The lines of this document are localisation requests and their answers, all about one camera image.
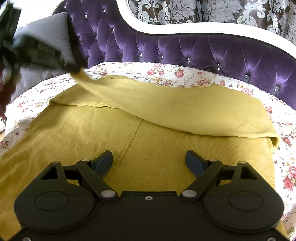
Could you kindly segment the mustard yellow knit sweater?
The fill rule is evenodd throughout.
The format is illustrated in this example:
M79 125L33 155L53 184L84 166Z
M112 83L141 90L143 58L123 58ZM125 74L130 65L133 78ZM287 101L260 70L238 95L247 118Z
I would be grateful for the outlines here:
M77 83L50 100L21 139L1 156L1 237L20 230L16 197L53 161L74 165L106 150L104 180L117 192L177 191L194 175L191 149L226 165L248 162L275 185L273 151L280 137L259 99L212 84L161 86L123 76Z

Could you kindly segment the grey satin pillow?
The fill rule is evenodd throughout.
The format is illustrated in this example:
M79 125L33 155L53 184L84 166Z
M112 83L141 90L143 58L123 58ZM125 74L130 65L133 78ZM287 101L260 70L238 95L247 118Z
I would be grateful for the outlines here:
M70 46L69 26L69 16L62 12L16 30L14 47L23 65L12 101L46 79L77 70Z

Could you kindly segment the purple tufted white-framed headboard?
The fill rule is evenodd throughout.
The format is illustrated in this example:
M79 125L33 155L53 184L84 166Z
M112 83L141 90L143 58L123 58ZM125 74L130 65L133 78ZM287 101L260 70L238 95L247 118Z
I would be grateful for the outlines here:
M62 1L74 58L84 67L102 62L175 64L250 83L295 107L295 57L269 43L230 34L147 34L133 29L116 1Z

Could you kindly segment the grey damask curtain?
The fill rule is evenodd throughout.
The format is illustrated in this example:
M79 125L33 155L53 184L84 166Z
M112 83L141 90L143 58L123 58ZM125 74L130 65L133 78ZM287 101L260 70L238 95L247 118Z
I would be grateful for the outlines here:
M235 23L265 29L295 43L295 1L129 1L140 21L152 25Z

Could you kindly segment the floral quilted bedspread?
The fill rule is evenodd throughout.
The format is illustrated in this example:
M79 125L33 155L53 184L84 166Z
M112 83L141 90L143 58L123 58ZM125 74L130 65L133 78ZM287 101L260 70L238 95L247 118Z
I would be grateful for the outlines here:
M259 99L280 137L278 147L273 151L275 185L271 186L280 195L285 205L279 230L290 240L295 240L294 109L252 84L189 67L160 63L106 62L80 73L85 73L91 79L114 75L140 82L182 88L218 84ZM30 123L49 105L51 99L77 83L74 75L76 74L63 74L42 81L19 96L9 106L9 119L15 122L8 126L6 135L1 141L1 156L21 139Z

